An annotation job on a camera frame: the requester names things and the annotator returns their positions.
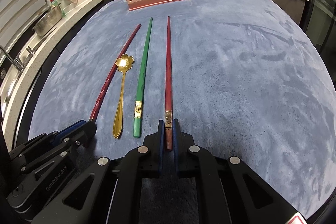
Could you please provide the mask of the bright red twisted chopstick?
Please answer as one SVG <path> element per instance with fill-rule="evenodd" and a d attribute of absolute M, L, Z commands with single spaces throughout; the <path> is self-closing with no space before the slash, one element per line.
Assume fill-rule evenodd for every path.
<path fill-rule="evenodd" d="M 139 24 L 136 26 L 136 28 L 134 29 L 134 31 L 131 33 L 130 37 L 128 38 L 128 40 L 127 40 L 126 43 L 124 44 L 124 46 L 123 46 L 121 52 L 119 53 L 119 55 L 118 55 L 118 57 L 117 57 L 118 59 L 120 59 L 121 56 L 122 56 L 123 54 L 126 53 L 126 50 L 129 48 L 131 42 L 133 41 L 133 39 L 134 39 L 136 33 L 138 32 L 138 30 L 139 30 L 140 28 L 141 28 L 141 23 L 139 23 Z M 99 95 L 98 95 L 98 98 L 97 98 L 97 100 L 96 100 L 96 103 L 95 103 L 95 105 L 94 105 L 94 107 L 93 107 L 93 110 L 92 110 L 92 112 L 91 112 L 90 120 L 91 120 L 92 122 L 94 122 L 94 123 L 96 122 L 97 116 L 98 116 L 98 114 L 99 114 L 99 111 L 100 111 L 100 108 L 101 108 L 101 106 L 102 106 L 103 100 L 104 100 L 105 95 L 106 95 L 106 93 L 107 93 L 108 87 L 109 87 L 109 85 L 110 85 L 110 83 L 111 83 L 111 81 L 112 81 L 112 79 L 113 79 L 113 77 L 114 77 L 116 71 L 117 71 L 117 65 L 114 63 L 113 66 L 111 67 L 110 72 L 108 73 L 108 75 L 107 75 L 107 77 L 106 77 L 106 80 L 105 80 L 105 82 L 104 82 L 104 84 L 103 84 L 103 86 L 102 86 L 102 88 L 101 88 L 101 91 L 100 91 L 100 93 L 99 93 Z"/>

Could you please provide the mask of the green chopstick left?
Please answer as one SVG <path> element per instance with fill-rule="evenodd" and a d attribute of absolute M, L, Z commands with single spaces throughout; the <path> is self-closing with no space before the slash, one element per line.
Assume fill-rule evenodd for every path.
<path fill-rule="evenodd" d="M 153 18 L 151 17 L 149 20 L 145 44 L 143 47 L 143 54 L 142 54 L 141 66 L 139 69 L 139 78 L 138 78 L 137 92 L 136 92 L 136 98 L 135 98 L 134 123 L 133 123 L 133 136 L 135 138 L 139 138 L 141 136 L 142 103 L 143 103 L 143 97 L 144 97 L 146 66 L 147 66 L 147 58 L 148 58 L 152 25 L 153 25 Z"/>

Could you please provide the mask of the chrome sink faucet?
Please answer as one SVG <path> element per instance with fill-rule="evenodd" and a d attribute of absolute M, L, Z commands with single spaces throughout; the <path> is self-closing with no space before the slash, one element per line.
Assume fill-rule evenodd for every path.
<path fill-rule="evenodd" d="M 30 59 L 33 57 L 34 52 L 33 50 L 30 48 L 30 46 L 28 46 L 26 48 L 26 51 L 29 53 L 28 56 L 26 57 L 26 59 L 22 62 L 19 54 L 16 55 L 16 57 L 13 59 L 9 53 L 3 48 L 3 46 L 0 46 L 0 49 L 2 51 L 2 53 L 7 57 L 7 59 L 9 59 L 9 61 L 12 63 L 12 65 L 19 71 L 22 72 L 23 69 L 26 67 L 26 65 L 28 64 L 28 62 L 30 61 Z"/>

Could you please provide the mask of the gold flower spoon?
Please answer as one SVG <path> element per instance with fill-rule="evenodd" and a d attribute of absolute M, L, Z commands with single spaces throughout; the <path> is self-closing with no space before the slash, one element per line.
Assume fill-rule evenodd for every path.
<path fill-rule="evenodd" d="M 112 134 L 115 139 L 118 139 L 122 132 L 123 123 L 123 94 L 125 88 L 126 73 L 132 69 L 134 58 L 132 56 L 122 54 L 120 58 L 116 60 L 117 70 L 122 73 L 121 90 L 118 100 L 117 110 L 114 117 Z"/>

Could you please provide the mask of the blue plush table mat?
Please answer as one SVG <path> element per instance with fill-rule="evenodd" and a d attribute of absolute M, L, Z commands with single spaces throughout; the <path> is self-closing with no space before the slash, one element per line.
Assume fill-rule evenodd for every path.
<path fill-rule="evenodd" d="M 171 25 L 173 115 L 213 155 L 240 157 L 302 215 L 335 189 L 335 87 L 317 50 L 271 0 L 186 0 L 129 11 L 125 0 L 98 10 L 56 61 L 37 101 L 29 136 L 87 119 L 121 48 L 127 53 L 122 132 L 112 134 L 122 74 L 114 76 L 82 164 L 122 157 L 133 137 L 143 45 L 153 18 L 143 135 L 164 116 L 167 17 Z"/>

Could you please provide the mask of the green dish soap bottle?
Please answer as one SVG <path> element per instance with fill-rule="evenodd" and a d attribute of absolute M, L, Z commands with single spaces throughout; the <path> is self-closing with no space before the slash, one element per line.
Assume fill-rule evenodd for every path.
<path fill-rule="evenodd" d="M 63 11 L 63 9 L 60 7 L 60 3 L 56 0 L 50 0 L 50 6 L 51 8 L 54 8 L 54 7 L 59 7 L 60 8 L 60 11 L 62 13 L 62 17 L 64 18 L 64 16 L 66 15 L 65 12 Z"/>

